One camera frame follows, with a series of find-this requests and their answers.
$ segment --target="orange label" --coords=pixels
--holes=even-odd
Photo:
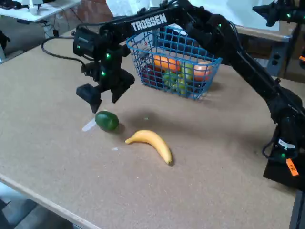
[[[289,170],[290,170],[290,172],[293,176],[299,175],[299,173],[296,170],[296,167],[295,167],[294,163],[292,162],[292,160],[290,158],[286,159],[286,164],[288,165],[288,168],[289,168]]]

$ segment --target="avocado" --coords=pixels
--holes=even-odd
[[[100,111],[95,115],[96,124],[103,130],[115,130],[119,126],[119,118],[109,111]]]

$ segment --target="table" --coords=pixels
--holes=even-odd
[[[38,15],[33,15],[30,13],[29,9],[22,8],[19,10],[10,9],[5,10],[0,8],[0,15],[8,16],[16,19],[21,19],[31,22],[40,22],[41,20],[48,21],[48,18],[52,15],[60,13],[65,9],[77,6],[81,3],[81,0],[57,0],[56,2],[45,3],[38,11]],[[49,38],[53,36],[52,25],[47,25],[43,27],[45,37]],[[0,63],[5,60],[4,52],[0,46]]]
[[[72,41],[46,49],[72,56]],[[0,66],[1,182],[85,229],[289,227],[295,191],[263,178],[275,125],[231,67],[199,101],[138,78],[116,104],[103,93],[100,109],[122,124],[113,134],[81,130],[94,115],[75,93],[93,84],[80,68],[39,47]],[[122,68],[136,75],[130,56]],[[282,85],[305,98],[304,84]],[[163,137],[172,167],[151,146],[124,143],[139,129]]]
[[[237,26],[237,30],[240,34],[267,39],[272,42],[272,51],[269,61],[258,60],[258,62],[264,66],[271,75],[281,76],[283,78],[290,62],[300,29],[300,25],[297,25],[296,23],[287,23],[285,21],[280,21],[279,31],[259,30]]]

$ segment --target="banana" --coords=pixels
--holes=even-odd
[[[172,161],[172,154],[167,147],[165,141],[151,130],[139,130],[131,138],[128,138],[125,143],[130,144],[133,142],[145,142],[152,145],[163,160],[169,165]]]

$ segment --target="brick wall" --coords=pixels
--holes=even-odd
[[[84,22],[103,22],[112,19],[106,0],[82,0],[80,6],[73,8],[74,12]],[[68,10],[68,18],[74,17],[74,14]]]

